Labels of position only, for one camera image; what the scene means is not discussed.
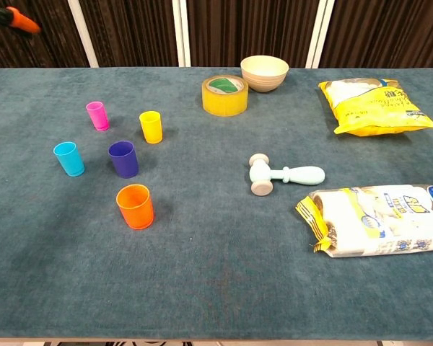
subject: snack bag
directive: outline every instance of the snack bag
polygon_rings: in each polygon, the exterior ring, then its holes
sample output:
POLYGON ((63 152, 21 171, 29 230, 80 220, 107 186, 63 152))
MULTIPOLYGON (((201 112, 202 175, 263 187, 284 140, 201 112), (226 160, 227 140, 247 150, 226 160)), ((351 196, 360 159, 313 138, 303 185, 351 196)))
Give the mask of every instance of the snack bag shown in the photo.
POLYGON ((355 78, 319 83, 338 120, 335 134, 374 136, 433 128, 394 79, 355 78))
POLYGON ((433 186, 318 190, 296 207, 331 257, 433 250, 433 186))

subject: beige bowl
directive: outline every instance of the beige bowl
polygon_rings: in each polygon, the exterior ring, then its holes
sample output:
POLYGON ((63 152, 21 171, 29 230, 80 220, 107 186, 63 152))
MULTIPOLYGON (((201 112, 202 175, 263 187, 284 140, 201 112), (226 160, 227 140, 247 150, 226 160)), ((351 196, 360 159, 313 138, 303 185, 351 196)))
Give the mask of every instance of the beige bowl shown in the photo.
POLYGON ((242 77, 257 92, 269 92, 286 78, 289 64, 274 56, 249 56, 240 62, 242 77))

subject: curtain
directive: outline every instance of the curtain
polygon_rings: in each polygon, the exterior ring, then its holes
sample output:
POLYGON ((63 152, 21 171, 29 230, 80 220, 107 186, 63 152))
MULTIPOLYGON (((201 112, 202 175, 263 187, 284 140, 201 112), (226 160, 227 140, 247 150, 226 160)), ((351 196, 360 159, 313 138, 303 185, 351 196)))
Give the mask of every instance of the curtain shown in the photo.
POLYGON ((320 67, 433 67, 433 0, 336 0, 320 67))
POLYGON ((80 0, 100 66, 178 66, 172 0, 80 0))
POLYGON ((239 66, 252 55, 305 67, 319 0, 188 0, 193 66, 239 66))
POLYGON ((79 67, 88 60, 67 1, 0 0, 41 23, 42 32, 27 39, 0 25, 0 67, 79 67))

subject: tape roll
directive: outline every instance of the tape roll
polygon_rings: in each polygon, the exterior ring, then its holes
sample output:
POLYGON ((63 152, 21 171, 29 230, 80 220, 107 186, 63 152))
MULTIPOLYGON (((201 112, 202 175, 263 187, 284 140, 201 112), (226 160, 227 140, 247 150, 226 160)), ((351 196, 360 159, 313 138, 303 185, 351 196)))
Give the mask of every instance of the tape roll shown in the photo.
POLYGON ((232 117, 247 109, 248 84, 237 76, 213 76, 202 82, 202 107, 219 117, 232 117))

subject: cup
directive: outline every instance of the cup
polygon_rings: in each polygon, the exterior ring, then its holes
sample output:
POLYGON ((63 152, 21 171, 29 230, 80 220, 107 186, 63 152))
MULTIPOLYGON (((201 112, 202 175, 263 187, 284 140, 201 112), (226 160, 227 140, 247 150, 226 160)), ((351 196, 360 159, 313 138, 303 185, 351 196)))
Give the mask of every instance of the cup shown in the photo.
POLYGON ((102 102, 90 102, 86 109, 96 131, 106 131, 109 128, 108 114, 102 102))
POLYGON ((135 146, 130 141, 115 142, 109 147, 109 156, 119 177, 133 178, 139 172, 135 146))
POLYGON ((59 143, 54 147, 53 153, 59 163, 70 177, 77 177, 85 172, 84 163, 80 156, 77 145, 74 142, 59 143))
POLYGON ((140 184, 125 186, 115 199, 122 216, 131 229, 145 229, 154 221, 149 189, 140 184))
POLYGON ((157 144, 162 140, 162 124, 160 113, 148 110, 139 115, 139 122, 143 129, 144 139, 149 144, 157 144))

